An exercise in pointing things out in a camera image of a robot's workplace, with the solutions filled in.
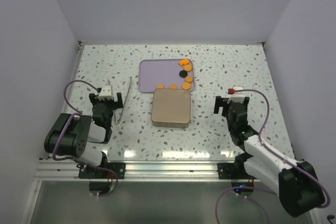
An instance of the black disc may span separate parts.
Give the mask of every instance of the black disc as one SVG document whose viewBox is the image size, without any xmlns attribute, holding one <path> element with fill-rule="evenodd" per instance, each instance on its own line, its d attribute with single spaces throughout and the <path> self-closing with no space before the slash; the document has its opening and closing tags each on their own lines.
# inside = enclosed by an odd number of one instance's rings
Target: black disc
<svg viewBox="0 0 336 224">
<path fill-rule="evenodd" d="M 185 71 L 185 70 L 181 70 L 181 71 L 180 71 L 180 77 L 182 77 L 182 78 L 186 78 L 187 75 L 188 75 L 188 72 L 187 72 L 187 71 Z"/>
</svg>

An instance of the white connector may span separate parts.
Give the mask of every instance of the white connector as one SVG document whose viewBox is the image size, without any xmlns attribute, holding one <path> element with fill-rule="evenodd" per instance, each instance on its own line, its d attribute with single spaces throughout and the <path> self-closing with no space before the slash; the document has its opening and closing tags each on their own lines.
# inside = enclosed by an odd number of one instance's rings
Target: white connector
<svg viewBox="0 0 336 224">
<path fill-rule="evenodd" d="M 99 100 L 113 100 L 113 95 L 112 95 L 112 86 L 106 85 L 101 87 L 101 91 L 98 95 Z"/>
<path fill-rule="evenodd" d="M 233 87 L 234 90 L 242 90 L 244 87 Z M 233 102 L 239 102 L 239 103 L 244 103 L 245 99 L 245 92 L 235 92 L 234 94 L 231 95 L 227 103 L 233 101 Z"/>
</svg>

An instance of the beige box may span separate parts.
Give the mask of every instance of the beige box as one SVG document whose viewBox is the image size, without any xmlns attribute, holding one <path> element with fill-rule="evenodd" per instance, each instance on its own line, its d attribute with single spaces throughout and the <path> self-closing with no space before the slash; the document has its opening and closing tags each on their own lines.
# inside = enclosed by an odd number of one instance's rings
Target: beige box
<svg viewBox="0 0 336 224">
<path fill-rule="evenodd" d="M 156 127 L 188 128 L 191 95 L 181 89 L 155 89 L 152 104 L 152 123 Z"/>
</svg>

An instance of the terrazzo table surface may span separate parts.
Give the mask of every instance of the terrazzo table surface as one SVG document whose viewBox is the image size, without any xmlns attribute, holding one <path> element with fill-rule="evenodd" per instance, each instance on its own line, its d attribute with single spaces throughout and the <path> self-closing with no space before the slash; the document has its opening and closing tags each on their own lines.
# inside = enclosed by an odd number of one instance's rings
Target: terrazzo table surface
<svg viewBox="0 0 336 224">
<path fill-rule="evenodd" d="M 195 90 L 191 92 L 191 124 L 187 129 L 154 127 L 151 122 L 153 95 L 138 90 L 139 63 L 145 59 L 188 58 L 194 63 Z M 263 137 L 275 148 L 293 157 L 267 61 L 260 45 L 91 45 L 85 46 L 76 79 L 95 87 L 113 86 L 125 99 L 129 78 L 132 89 L 122 122 L 112 122 L 108 144 L 88 143 L 108 153 L 110 161 L 231 161 L 242 150 L 229 136 L 223 117 L 213 114 L 215 97 L 226 97 L 232 86 L 257 89 L 270 102 L 270 117 Z M 74 85 L 71 103 L 92 115 L 90 87 Z M 266 104 L 258 94 L 249 93 L 248 120 L 259 130 L 266 114 Z"/>
</svg>

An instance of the white wall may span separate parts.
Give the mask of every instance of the white wall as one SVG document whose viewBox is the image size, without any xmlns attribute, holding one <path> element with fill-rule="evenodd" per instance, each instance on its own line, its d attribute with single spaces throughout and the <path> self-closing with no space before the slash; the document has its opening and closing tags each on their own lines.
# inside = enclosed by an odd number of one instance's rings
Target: white wall
<svg viewBox="0 0 336 224">
<path fill-rule="evenodd" d="M 56 0 L 0 0 L 1 223 L 19 223 L 76 51 Z"/>
<path fill-rule="evenodd" d="M 290 0 L 57 0 L 90 43 L 266 41 Z"/>
<path fill-rule="evenodd" d="M 331 193 L 325 216 L 336 214 L 335 13 L 335 0 L 291 0 L 266 42 L 294 150 Z"/>
</svg>

